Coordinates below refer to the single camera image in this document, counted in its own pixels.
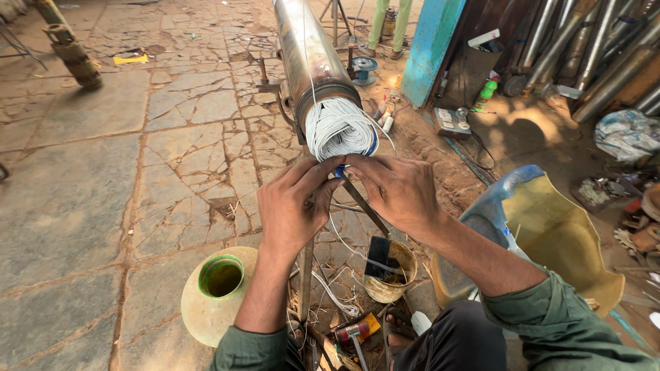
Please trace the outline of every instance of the green sleeve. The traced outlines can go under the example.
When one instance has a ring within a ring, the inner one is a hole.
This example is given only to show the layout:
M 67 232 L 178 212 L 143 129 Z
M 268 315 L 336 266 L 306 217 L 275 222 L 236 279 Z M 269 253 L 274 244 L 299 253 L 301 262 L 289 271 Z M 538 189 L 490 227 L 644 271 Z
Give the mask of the green sleeve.
M 264 334 L 230 326 L 218 344 L 209 371 L 284 370 L 286 344 L 286 328 Z
M 523 341 L 530 370 L 658 370 L 644 352 L 624 346 L 612 328 L 555 272 L 521 292 L 481 296 L 486 317 Z

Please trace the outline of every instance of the broken plastic chair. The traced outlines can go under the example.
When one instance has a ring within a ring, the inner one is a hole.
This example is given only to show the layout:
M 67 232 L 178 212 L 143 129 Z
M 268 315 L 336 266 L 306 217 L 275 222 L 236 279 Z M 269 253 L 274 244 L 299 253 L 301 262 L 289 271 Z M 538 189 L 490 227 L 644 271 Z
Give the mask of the broken plastic chair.
M 518 168 L 480 195 L 459 220 L 503 248 L 557 272 L 604 317 L 621 296 L 625 278 L 605 270 L 600 238 L 587 212 L 566 199 L 536 165 Z M 431 260 L 441 308 L 468 297 L 475 284 L 438 254 Z

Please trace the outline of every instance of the metal stand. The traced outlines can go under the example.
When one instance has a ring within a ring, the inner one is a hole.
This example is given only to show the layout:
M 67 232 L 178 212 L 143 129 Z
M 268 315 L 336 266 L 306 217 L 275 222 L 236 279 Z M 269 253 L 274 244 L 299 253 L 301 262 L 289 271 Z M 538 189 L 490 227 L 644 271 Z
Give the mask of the metal stand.
M 325 15 L 325 12 L 328 11 L 328 8 L 330 7 L 330 4 L 332 4 L 332 19 L 333 19 L 333 38 L 332 38 L 332 45 L 336 48 L 337 47 L 337 29 L 341 28 L 343 30 L 348 31 L 348 35 L 352 36 L 353 33 L 350 31 L 350 27 L 348 26 L 348 18 L 346 17 L 346 13 L 344 13 L 344 7 L 341 5 L 340 0 L 328 0 L 328 3 L 325 4 L 325 8 L 323 9 L 323 12 L 321 13 L 321 16 L 319 17 L 319 21 L 323 21 L 323 16 Z M 339 11 L 341 12 L 342 18 L 344 18 L 344 24 L 346 27 L 337 27 L 337 8 L 339 8 Z
M 0 45 L 0 50 L 3 50 L 5 48 L 14 48 L 16 49 L 16 54 L 9 54 L 9 55 L 0 55 L 0 58 L 8 58 L 8 57 L 23 57 L 25 58 L 26 55 L 29 55 L 30 57 L 34 58 L 39 62 L 41 66 L 44 67 L 46 71 L 48 71 L 48 67 L 44 65 L 44 62 L 39 60 L 39 58 L 35 57 L 30 53 L 28 48 L 23 45 L 22 42 L 14 35 L 13 32 L 7 27 L 7 24 L 5 21 L 0 17 L 0 34 L 2 34 L 2 37 L 7 41 L 6 44 Z

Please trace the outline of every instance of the rusty bucket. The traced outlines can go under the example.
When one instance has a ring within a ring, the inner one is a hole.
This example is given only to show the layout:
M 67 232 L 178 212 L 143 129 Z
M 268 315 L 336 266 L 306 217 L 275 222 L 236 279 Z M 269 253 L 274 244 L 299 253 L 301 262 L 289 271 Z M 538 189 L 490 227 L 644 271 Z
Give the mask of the rusty bucket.
M 408 246 L 398 242 L 389 242 L 389 257 L 394 257 L 401 264 L 405 272 L 406 283 L 404 285 L 392 285 L 371 276 L 364 275 L 364 288 L 369 296 L 379 303 L 391 303 L 398 300 L 413 283 L 417 276 L 417 258 Z

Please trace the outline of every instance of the white plastic bag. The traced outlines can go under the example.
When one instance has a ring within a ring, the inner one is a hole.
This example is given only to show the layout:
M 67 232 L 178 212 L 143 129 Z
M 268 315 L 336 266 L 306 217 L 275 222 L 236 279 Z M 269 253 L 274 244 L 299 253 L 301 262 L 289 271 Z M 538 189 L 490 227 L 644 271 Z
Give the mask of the white plastic bag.
M 596 124 L 596 147 L 623 162 L 660 150 L 660 123 L 636 110 L 613 112 Z

